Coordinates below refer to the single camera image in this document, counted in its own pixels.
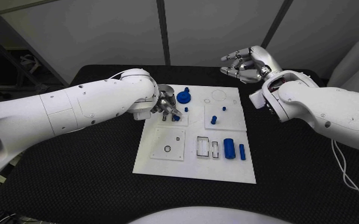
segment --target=black table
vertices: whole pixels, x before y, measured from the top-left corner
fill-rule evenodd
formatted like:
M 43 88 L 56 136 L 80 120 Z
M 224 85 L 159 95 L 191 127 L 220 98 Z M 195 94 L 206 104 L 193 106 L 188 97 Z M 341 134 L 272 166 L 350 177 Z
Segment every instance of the black table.
M 125 223 L 180 206 L 220 206 L 292 223 L 359 223 L 328 139 L 298 119 L 279 123 L 247 99 L 244 85 L 216 67 L 84 66 L 71 86 L 141 67 L 157 83 L 237 87 L 256 185 L 132 174 L 144 121 L 131 114 L 33 146 L 0 187 L 0 209 L 58 223 Z M 311 71 L 302 71 L 321 84 Z M 359 182 L 359 151 L 340 145 Z

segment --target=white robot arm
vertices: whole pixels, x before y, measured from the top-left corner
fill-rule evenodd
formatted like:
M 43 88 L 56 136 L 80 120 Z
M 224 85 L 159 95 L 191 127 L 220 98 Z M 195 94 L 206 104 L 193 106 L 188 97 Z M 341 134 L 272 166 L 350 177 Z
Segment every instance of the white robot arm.
M 314 131 L 359 149 L 359 93 L 340 88 L 318 88 L 302 73 L 282 71 L 266 50 L 253 46 L 224 57 L 233 60 L 220 72 L 243 83 L 263 80 L 262 88 L 249 95 L 256 109 L 266 106 L 279 122 L 302 119 Z
M 0 170 L 31 145 L 125 112 L 135 120 L 148 119 L 157 111 L 180 117 L 172 93 L 142 69 L 129 69 L 119 80 L 109 78 L 1 102 Z

